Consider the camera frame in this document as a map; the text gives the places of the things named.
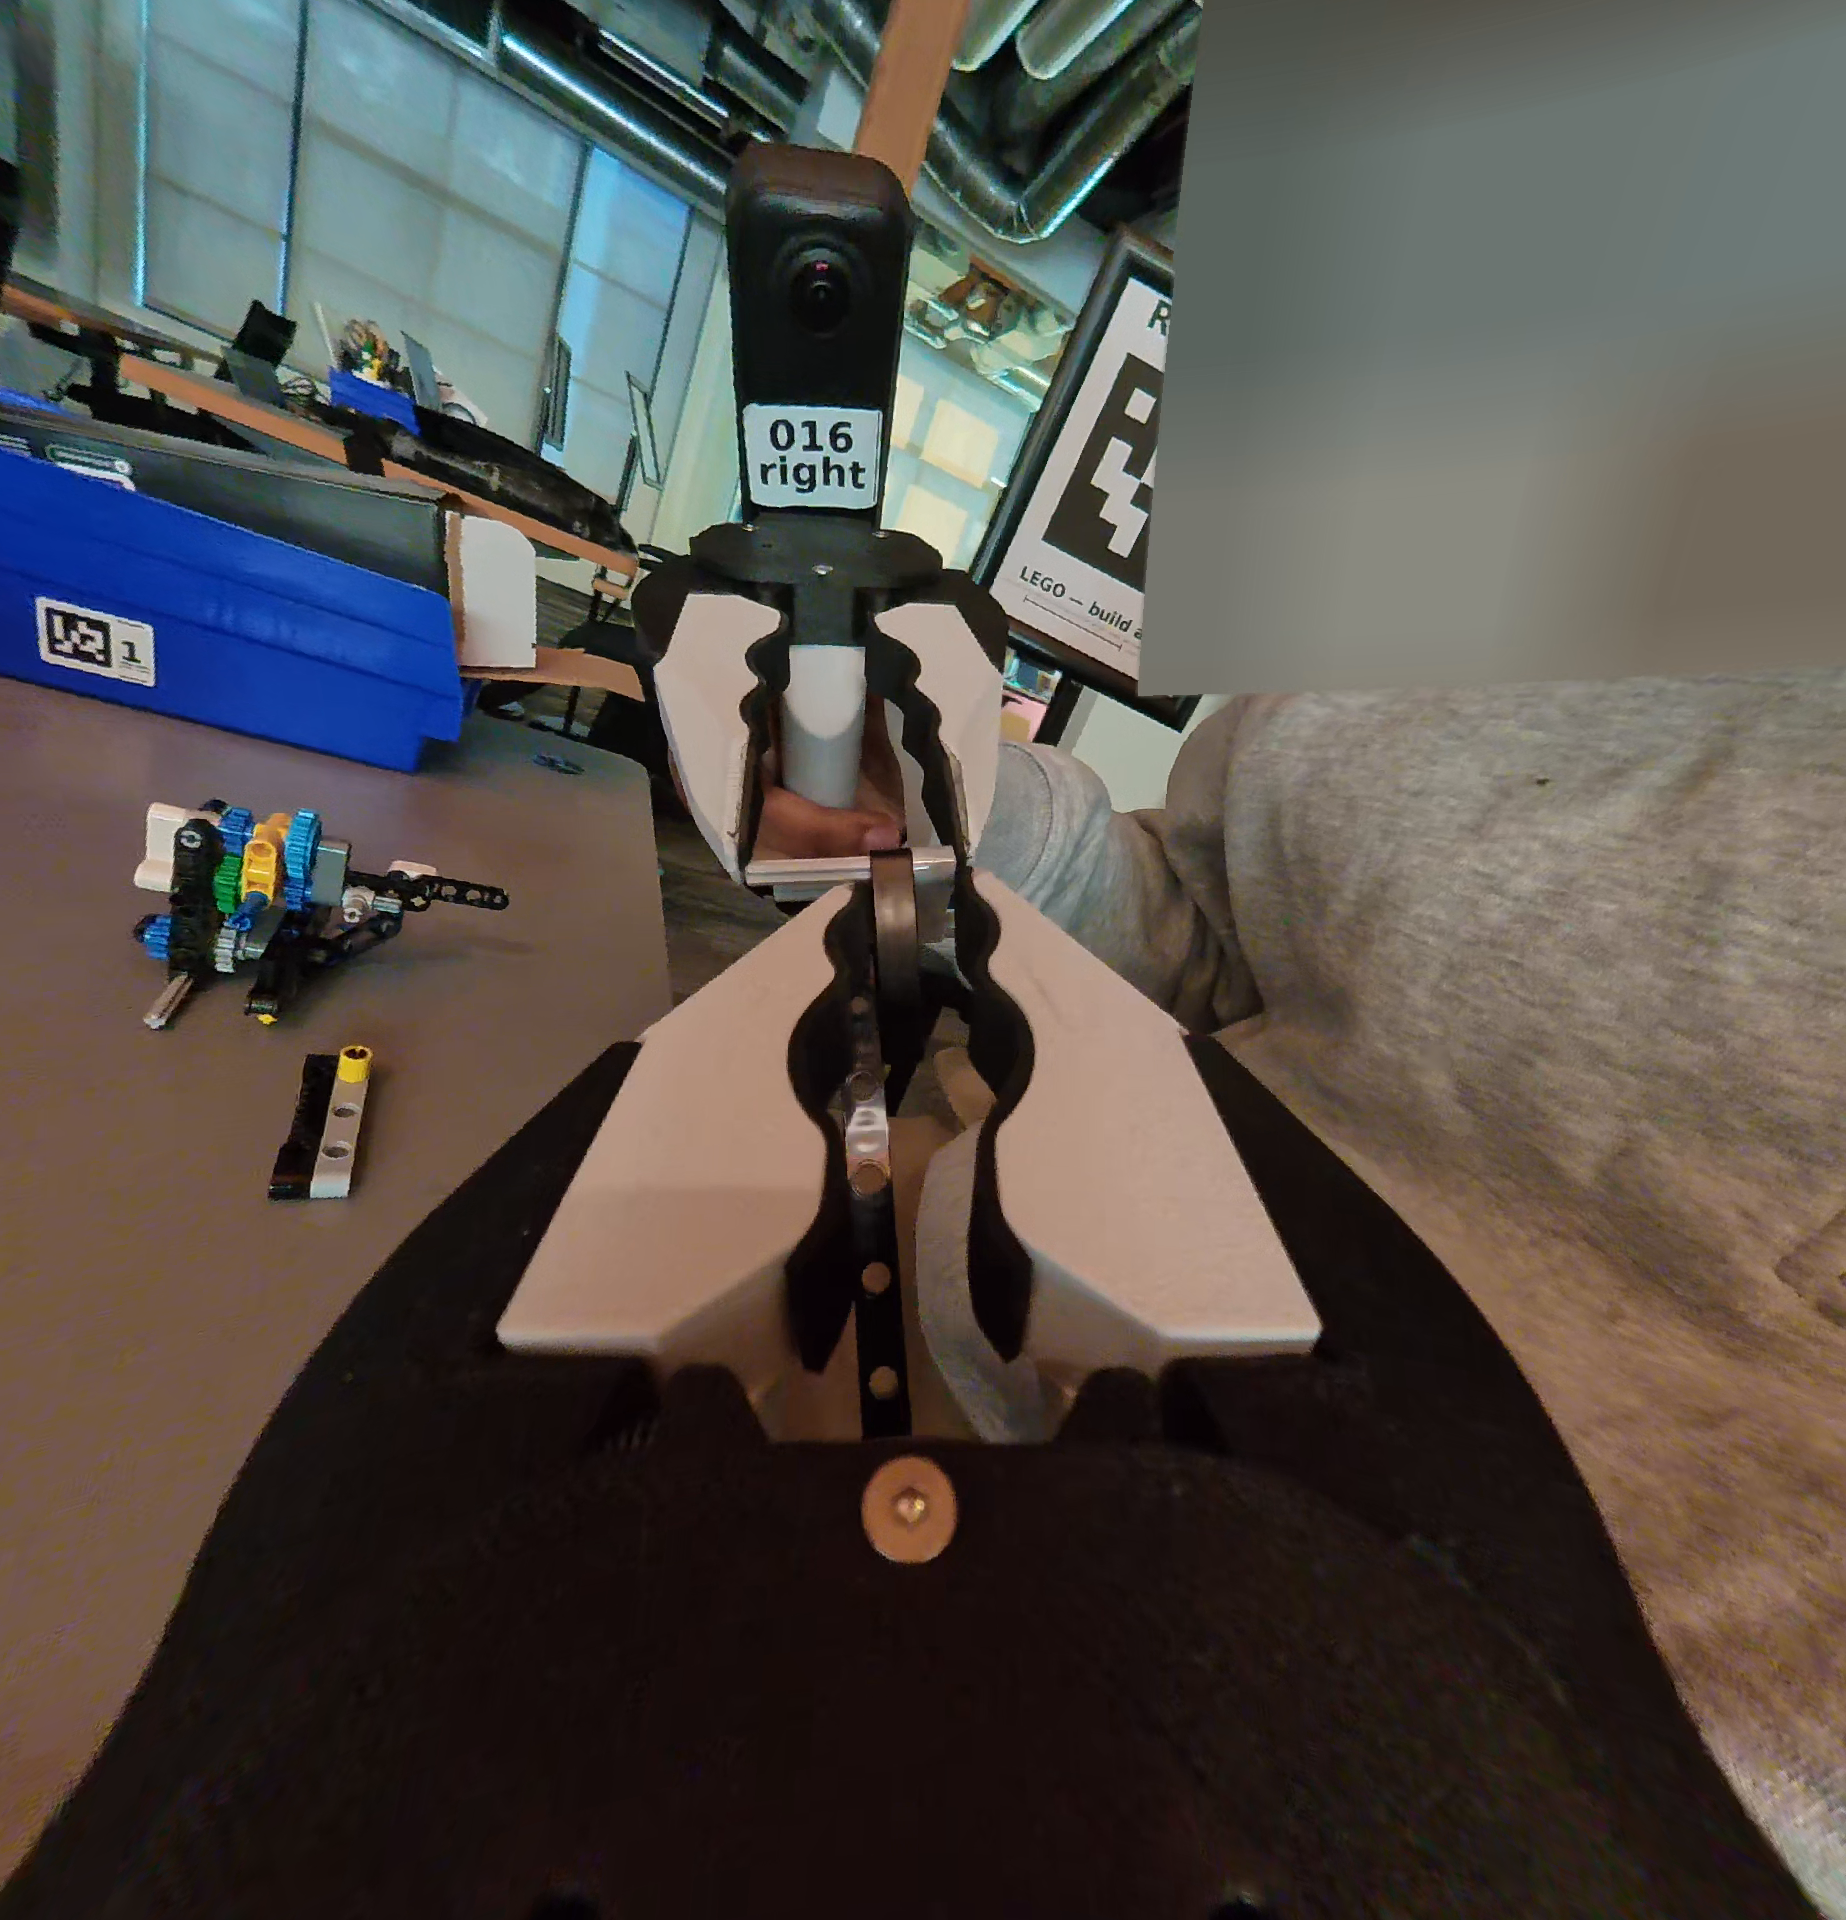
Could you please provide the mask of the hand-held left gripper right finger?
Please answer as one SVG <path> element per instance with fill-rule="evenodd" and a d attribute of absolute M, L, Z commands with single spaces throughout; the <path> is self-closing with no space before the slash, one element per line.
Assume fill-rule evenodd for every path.
<path fill-rule="evenodd" d="M 993 1090 L 922 1177 L 922 1342 L 965 1424 L 1044 1442 L 1082 1384 L 1305 1356 L 1320 1318 L 1190 1036 L 995 876 L 969 1052 Z"/>

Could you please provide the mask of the person's right forearm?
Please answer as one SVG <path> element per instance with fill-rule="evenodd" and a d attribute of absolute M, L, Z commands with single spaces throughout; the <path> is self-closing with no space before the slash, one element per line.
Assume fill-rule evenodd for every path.
<path fill-rule="evenodd" d="M 1231 897 L 1221 753 L 1190 744 L 1159 806 L 1118 809 L 1081 759 L 1005 742 L 977 860 L 1177 1025 L 1214 1036 L 1264 1010 Z"/>

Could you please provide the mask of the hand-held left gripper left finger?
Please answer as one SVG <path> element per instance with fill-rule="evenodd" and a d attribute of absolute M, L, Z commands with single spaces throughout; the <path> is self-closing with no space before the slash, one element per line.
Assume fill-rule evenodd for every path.
<path fill-rule="evenodd" d="M 864 907 L 832 888 L 634 1044 L 503 1307 L 505 1353 L 825 1374 L 856 1339 Z"/>

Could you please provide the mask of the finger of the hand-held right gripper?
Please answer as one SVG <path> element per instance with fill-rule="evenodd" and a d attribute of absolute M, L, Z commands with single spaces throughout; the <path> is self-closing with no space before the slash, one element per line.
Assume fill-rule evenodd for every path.
<path fill-rule="evenodd" d="M 754 770 L 742 708 L 761 685 L 748 654 L 780 623 L 783 613 L 763 599 L 689 592 L 653 667 L 678 790 L 724 873 L 750 889 L 752 862 L 739 841 Z"/>
<path fill-rule="evenodd" d="M 909 599 L 871 613 L 869 802 L 914 848 L 972 863 L 1001 751 L 1001 616 L 976 599 Z"/>

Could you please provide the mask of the person in grey sweatshirt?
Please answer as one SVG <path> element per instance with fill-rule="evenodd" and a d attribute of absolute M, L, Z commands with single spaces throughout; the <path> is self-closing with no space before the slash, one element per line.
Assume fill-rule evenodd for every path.
<path fill-rule="evenodd" d="M 1846 670 L 1224 703 L 1154 994 L 1438 1252 L 1846 1915 Z"/>

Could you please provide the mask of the blue plastic bin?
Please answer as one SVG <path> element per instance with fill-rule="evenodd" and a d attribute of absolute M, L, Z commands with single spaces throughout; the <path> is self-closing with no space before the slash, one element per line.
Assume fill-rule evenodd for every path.
<path fill-rule="evenodd" d="M 391 771 L 469 703 L 442 594 L 9 446 L 0 677 Z"/>

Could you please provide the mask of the black laptop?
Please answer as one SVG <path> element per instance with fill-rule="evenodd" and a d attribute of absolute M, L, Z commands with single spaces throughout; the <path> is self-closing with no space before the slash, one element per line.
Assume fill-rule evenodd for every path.
<path fill-rule="evenodd" d="M 240 397 L 270 407 L 284 407 L 284 356 L 295 343 L 298 323 L 261 301 L 246 305 L 237 333 L 222 349 L 216 379 Z"/>

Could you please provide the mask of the wooden post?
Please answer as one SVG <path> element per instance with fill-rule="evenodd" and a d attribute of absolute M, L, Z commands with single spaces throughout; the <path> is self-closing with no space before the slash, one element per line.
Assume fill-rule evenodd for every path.
<path fill-rule="evenodd" d="M 969 3 L 890 3 L 851 152 L 872 156 L 909 187 L 922 171 Z"/>

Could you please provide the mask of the metal ventilation duct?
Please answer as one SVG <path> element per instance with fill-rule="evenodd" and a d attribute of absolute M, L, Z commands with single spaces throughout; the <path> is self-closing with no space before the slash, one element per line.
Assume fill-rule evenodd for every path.
<path fill-rule="evenodd" d="M 1195 3 L 977 5 L 977 83 L 945 101 L 922 176 L 1009 244 L 1055 233 L 1188 95 Z"/>

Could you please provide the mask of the grey black lego rack piece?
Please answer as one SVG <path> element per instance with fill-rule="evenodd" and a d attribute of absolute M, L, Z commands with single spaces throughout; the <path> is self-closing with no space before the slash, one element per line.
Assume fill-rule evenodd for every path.
<path fill-rule="evenodd" d="M 370 1085 L 372 1051 L 367 1044 L 305 1056 L 290 1131 L 266 1182 L 270 1203 L 352 1195 Z"/>

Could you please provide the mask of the framed marker sign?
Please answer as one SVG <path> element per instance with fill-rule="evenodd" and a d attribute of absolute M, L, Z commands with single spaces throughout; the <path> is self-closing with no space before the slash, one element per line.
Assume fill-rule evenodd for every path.
<path fill-rule="evenodd" d="M 1199 698 L 1138 687 L 1173 295 L 1173 253 L 1116 229 L 969 571 L 1061 718 L 1091 691 L 1179 732 Z"/>

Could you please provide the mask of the person's right hand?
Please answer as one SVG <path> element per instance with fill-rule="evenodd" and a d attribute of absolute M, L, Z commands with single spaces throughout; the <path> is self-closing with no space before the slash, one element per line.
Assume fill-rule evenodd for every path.
<path fill-rule="evenodd" d="M 876 806 L 833 808 L 769 787 L 758 809 L 754 860 L 840 860 L 892 853 L 907 843 L 899 814 Z"/>

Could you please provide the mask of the multicolour lego gear assembly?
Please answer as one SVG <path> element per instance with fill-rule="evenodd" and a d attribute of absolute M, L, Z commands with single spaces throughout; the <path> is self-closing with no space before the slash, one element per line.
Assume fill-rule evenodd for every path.
<path fill-rule="evenodd" d="M 276 1025 L 312 978 L 385 947 L 412 917 L 509 905 L 503 888 L 425 862 L 364 871 L 311 808 L 256 817 L 219 800 L 150 803 L 132 884 L 161 899 L 132 928 L 164 973 L 142 1018 L 152 1032 L 219 979 L 245 982 L 245 1016 Z"/>

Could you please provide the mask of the black lego beam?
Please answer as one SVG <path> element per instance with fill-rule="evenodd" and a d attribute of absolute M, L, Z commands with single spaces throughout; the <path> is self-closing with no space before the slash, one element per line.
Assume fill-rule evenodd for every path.
<path fill-rule="evenodd" d="M 920 940 L 910 851 L 876 853 L 859 889 L 866 911 L 866 958 L 851 965 L 849 1073 L 840 1118 L 849 1182 L 849 1219 L 857 1256 L 856 1356 L 864 1438 L 910 1432 L 907 1333 L 890 1090 L 899 1067 L 918 1055 L 922 1018 Z"/>

